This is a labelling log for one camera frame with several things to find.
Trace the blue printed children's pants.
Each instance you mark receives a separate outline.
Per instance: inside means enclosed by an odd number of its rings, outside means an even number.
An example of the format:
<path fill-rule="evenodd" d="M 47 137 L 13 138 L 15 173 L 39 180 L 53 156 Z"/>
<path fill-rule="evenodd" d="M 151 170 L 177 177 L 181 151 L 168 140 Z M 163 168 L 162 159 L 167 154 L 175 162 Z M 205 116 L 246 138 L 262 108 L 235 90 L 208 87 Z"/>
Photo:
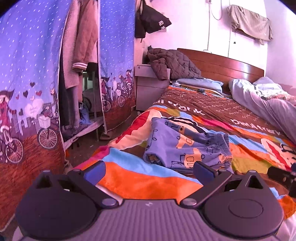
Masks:
<path fill-rule="evenodd" d="M 214 170 L 232 171 L 229 137 L 222 133 L 198 133 L 166 118 L 152 118 L 152 131 L 143 160 L 181 173 L 192 173 L 201 161 Z"/>

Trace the colourful paul frank bedspread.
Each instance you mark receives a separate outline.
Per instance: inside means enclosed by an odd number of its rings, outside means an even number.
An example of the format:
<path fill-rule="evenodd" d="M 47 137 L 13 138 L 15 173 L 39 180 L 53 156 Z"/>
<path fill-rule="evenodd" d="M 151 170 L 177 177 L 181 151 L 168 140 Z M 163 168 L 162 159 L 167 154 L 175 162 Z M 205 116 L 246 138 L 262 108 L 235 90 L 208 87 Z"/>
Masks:
<path fill-rule="evenodd" d="M 255 170 L 272 188 L 285 218 L 295 199 L 267 178 L 275 166 L 290 170 L 295 144 L 279 129 L 232 99 L 168 87 L 121 135 L 78 167 L 106 164 L 101 186 L 126 199 L 182 200 L 201 188 L 196 161 L 236 174 Z"/>

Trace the light blue pillow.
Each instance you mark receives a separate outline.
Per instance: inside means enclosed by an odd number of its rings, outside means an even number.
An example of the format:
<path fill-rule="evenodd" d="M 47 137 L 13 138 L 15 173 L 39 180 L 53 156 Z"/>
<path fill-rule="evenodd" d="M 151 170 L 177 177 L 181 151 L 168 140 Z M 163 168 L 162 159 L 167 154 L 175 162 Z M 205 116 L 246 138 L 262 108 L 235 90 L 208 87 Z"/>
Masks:
<path fill-rule="evenodd" d="M 180 86 L 181 84 L 195 86 L 195 87 L 201 87 L 206 89 L 211 89 L 219 92 L 220 94 L 223 93 L 222 86 L 223 82 L 211 80 L 208 78 L 198 79 L 198 78 L 180 78 L 177 80 L 172 80 L 172 84 Z"/>

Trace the grey rumpled duvet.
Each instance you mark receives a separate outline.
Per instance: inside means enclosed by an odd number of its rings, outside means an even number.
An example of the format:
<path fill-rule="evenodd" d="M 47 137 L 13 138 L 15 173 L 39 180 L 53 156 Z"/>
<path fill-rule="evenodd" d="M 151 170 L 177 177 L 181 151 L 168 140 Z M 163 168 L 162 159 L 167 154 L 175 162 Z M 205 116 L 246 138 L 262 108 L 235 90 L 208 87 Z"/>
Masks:
<path fill-rule="evenodd" d="M 254 83 L 233 79 L 228 86 L 236 102 L 281 130 L 295 143 L 295 96 L 268 77 L 261 77 Z"/>

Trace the grey bedside cabinet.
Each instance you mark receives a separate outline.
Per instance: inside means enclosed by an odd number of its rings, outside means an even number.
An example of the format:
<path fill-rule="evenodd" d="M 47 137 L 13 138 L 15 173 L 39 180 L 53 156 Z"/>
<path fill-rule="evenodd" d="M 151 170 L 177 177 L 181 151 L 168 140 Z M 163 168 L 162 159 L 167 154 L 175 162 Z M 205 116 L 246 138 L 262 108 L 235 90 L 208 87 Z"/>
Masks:
<path fill-rule="evenodd" d="M 158 80 L 151 66 L 148 64 L 137 65 L 134 67 L 136 78 L 136 107 L 137 111 L 145 111 L 158 100 L 163 91 L 170 84 L 170 69 L 167 69 L 165 80 Z"/>

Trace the wooden headboard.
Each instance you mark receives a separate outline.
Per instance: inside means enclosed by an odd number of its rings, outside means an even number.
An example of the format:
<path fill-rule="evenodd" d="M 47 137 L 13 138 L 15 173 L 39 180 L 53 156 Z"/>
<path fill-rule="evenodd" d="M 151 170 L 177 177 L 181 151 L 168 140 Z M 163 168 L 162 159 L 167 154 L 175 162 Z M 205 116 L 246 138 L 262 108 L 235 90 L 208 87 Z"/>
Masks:
<path fill-rule="evenodd" d="M 228 86 L 230 80 L 245 79 L 253 83 L 264 76 L 264 70 L 228 57 L 182 48 L 177 50 L 185 54 L 201 70 L 204 78 L 223 82 L 222 89 L 225 94 L 231 93 Z"/>

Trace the brown quilted jacket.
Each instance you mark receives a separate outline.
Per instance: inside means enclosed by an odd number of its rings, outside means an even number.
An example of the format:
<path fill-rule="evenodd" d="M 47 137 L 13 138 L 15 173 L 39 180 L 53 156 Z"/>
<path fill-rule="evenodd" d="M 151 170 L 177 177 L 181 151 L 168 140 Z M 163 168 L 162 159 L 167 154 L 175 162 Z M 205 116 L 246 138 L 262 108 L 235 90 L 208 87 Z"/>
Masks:
<path fill-rule="evenodd" d="M 203 79 L 201 70 L 178 50 L 147 48 L 149 64 L 158 80 L 176 80 L 181 78 Z"/>

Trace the pink hanging quilted jacket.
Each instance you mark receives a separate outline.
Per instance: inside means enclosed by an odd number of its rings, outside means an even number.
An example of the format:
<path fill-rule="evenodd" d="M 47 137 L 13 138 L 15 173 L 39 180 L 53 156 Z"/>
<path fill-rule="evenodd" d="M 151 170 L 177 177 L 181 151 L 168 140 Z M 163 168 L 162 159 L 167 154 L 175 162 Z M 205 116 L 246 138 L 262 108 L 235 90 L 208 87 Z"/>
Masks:
<path fill-rule="evenodd" d="M 97 63 L 98 3 L 72 1 L 63 33 L 60 76 L 60 121 L 64 129 L 78 129 L 83 72 Z"/>

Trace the blue dotted wardrobe curtain right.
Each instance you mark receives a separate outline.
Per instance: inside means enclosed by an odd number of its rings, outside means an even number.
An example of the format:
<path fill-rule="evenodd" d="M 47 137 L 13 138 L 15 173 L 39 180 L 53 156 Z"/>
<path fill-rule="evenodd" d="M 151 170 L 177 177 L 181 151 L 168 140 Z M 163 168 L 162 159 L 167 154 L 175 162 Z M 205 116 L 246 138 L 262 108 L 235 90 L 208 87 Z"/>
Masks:
<path fill-rule="evenodd" d="M 100 1 L 99 74 L 104 130 L 109 132 L 135 107 L 134 1 Z"/>

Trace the blue dotted wardrobe curtain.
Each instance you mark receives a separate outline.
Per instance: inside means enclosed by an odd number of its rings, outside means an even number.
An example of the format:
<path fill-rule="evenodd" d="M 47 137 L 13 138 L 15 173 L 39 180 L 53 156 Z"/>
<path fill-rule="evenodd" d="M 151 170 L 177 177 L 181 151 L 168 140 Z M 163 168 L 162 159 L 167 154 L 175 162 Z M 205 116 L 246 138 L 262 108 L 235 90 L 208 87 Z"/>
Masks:
<path fill-rule="evenodd" d="M 19 1 L 1 17 L 1 230 L 42 170 L 61 173 L 58 77 L 70 1 Z"/>
<path fill-rule="evenodd" d="M 135 107 L 134 1 L 100 1 L 99 74 L 104 130 L 109 132 Z"/>

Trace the blue dotted wardrobe curtain left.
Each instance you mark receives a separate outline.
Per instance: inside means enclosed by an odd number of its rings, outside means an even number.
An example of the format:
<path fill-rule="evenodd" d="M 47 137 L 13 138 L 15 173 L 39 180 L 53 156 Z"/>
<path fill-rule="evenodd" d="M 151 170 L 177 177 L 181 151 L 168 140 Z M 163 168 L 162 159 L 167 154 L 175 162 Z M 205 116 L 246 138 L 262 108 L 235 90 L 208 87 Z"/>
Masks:
<path fill-rule="evenodd" d="M 19 1 L 1 17 L 1 230 L 42 170 L 61 173 L 58 77 L 70 1 Z"/>

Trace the black hanging bag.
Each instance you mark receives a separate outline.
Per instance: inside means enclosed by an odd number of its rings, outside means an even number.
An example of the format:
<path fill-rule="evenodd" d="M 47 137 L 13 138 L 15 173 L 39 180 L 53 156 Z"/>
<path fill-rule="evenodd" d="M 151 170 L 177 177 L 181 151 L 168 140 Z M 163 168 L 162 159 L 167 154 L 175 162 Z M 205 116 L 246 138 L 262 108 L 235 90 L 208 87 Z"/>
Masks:
<path fill-rule="evenodd" d="M 139 8 L 135 13 L 136 39 L 144 39 L 146 33 L 151 34 L 166 29 L 171 25 L 169 18 L 156 9 L 148 6 L 145 1 L 140 1 Z"/>

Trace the beige cloth on wall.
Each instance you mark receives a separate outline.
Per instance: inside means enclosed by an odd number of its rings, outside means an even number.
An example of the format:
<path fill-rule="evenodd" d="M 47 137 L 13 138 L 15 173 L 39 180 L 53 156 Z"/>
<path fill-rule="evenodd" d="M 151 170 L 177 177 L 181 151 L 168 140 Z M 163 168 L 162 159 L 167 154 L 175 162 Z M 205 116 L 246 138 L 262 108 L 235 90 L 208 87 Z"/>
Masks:
<path fill-rule="evenodd" d="M 273 39 L 271 21 L 268 18 L 233 4 L 227 7 L 227 14 L 233 30 L 243 32 L 261 45 Z"/>

